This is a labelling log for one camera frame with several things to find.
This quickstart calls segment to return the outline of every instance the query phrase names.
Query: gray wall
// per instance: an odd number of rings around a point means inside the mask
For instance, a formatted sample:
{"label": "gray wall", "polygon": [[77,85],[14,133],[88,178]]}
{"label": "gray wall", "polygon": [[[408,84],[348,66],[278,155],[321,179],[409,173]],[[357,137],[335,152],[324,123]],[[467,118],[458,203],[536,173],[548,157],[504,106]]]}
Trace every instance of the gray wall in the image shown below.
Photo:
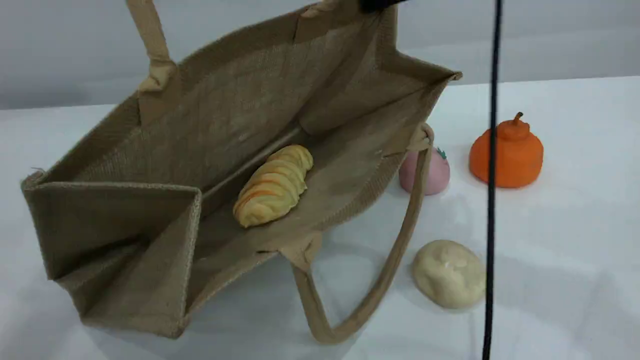
{"label": "gray wall", "polygon": [[[156,0],[171,54],[309,0]],[[502,81],[640,74],[640,0],[506,0]],[[489,78],[493,0],[401,4],[398,47]],[[121,101],[147,71],[124,0],[3,0],[0,108]]]}

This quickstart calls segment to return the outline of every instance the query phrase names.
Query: jute tote bag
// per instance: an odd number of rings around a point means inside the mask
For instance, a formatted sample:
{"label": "jute tote bag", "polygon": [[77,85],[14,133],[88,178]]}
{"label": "jute tote bag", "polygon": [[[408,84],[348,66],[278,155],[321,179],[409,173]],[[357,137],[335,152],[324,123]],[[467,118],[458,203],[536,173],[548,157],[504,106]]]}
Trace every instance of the jute tote bag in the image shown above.
{"label": "jute tote bag", "polygon": [[[396,9],[327,1],[248,26],[176,65],[151,0],[127,0],[148,78],[46,172],[22,183],[47,275],[87,325],[176,338],[193,313],[278,254],[292,265],[314,337],[345,340],[387,291],[422,203],[433,133],[424,124],[460,73],[396,50]],[[243,229],[238,191],[290,143],[312,153],[286,217]],[[370,292],[331,327],[310,264],[321,233],[370,206],[407,150],[416,182]]]}

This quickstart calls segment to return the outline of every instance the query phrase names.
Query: white table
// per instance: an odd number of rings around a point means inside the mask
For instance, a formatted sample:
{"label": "white table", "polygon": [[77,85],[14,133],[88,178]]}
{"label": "white table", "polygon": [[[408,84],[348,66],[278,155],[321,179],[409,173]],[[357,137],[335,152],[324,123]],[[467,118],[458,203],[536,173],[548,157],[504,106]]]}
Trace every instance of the white table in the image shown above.
{"label": "white table", "polygon": [[[493,359],[633,359],[640,354],[640,77],[506,83],[545,145],[536,183],[497,195]],[[47,281],[19,180],[48,168],[112,106],[0,111],[0,359],[479,359],[484,306],[448,313],[413,286],[425,243],[484,254],[486,189],[467,171],[487,125],[488,86],[451,86],[429,123],[452,181],[426,198],[404,263],[377,313],[341,345],[315,344],[288,264],[270,261],[195,317],[177,341],[83,327]],[[366,213],[327,236],[315,263],[330,316],[371,284],[408,195],[394,181]]]}

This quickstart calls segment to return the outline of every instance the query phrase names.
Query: cream-colored bun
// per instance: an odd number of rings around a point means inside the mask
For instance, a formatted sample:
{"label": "cream-colored bun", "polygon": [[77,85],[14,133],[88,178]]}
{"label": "cream-colored bun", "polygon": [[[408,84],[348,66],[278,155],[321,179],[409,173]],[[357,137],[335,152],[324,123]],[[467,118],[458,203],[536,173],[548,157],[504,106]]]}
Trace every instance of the cream-colored bun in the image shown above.
{"label": "cream-colored bun", "polygon": [[243,227],[274,221],[288,214],[307,189],[305,176],[314,160],[304,147],[291,145],[272,154],[238,194],[233,214]]}
{"label": "cream-colored bun", "polygon": [[447,309],[473,306],[486,289],[486,270],[480,259],[451,240],[423,246],[413,260],[412,274],[416,287]]}

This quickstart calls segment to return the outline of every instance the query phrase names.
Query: toy peach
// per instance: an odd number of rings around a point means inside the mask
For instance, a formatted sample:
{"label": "toy peach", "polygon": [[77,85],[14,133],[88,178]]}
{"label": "toy peach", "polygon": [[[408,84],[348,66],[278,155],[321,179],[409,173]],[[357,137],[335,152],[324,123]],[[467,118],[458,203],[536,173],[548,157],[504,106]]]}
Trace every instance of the toy peach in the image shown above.
{"label": "toy peach", "polygon": [[[399,177],[400,186],[411,192],[413,188],[413,178],[415,176],[415,163],[418,160],[418,153],[409,152],[400,166]],[[444,191],[451,178],[451,168],[447,161],[447,155],[440,148],[431,152],[431,162],[429,163],[429,174],[426,178],[424,195],[434,195]]]}

